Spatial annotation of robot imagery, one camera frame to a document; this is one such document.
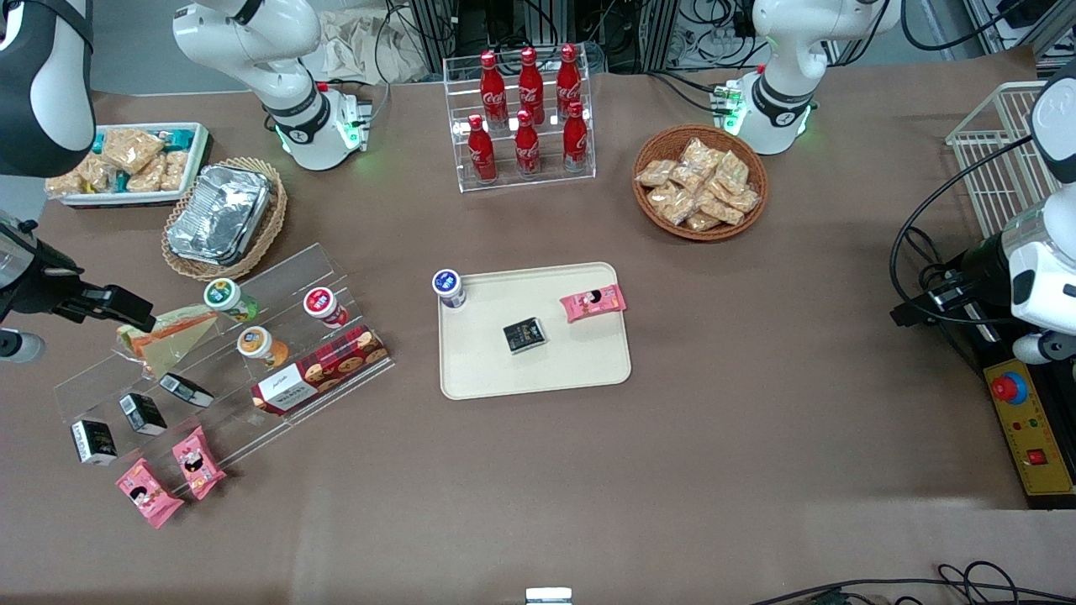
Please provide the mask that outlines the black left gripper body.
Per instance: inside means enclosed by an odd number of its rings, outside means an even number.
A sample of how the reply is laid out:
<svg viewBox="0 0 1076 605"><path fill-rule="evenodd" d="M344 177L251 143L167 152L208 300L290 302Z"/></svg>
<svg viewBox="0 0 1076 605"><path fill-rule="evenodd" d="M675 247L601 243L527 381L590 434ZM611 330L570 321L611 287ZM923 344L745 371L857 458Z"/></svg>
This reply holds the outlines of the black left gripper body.
<svg viewBox="0 0 1076 605"><path fill-rule="evenodd" d="M955 302L944 302L942 316L954 324L1013 324L1008 267L1000 236L988 237L946 261L942 290L954 291Z"/></svg>

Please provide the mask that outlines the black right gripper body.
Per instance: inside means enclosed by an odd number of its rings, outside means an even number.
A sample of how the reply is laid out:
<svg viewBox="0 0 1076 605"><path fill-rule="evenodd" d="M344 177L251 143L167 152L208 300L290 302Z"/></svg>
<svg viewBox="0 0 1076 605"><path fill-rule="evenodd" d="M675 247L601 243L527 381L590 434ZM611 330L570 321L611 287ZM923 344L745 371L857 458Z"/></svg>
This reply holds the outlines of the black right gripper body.
<svg viewBox="0 0 1076 605"><path fill-rule="evenodd" d="M82 292L84 269L66 254L39 240L36 221L14 225L3 221L3 252L14 261L13 275L3 273L1 318L10 313L48 313L81 324L70 302Z"/></svg>

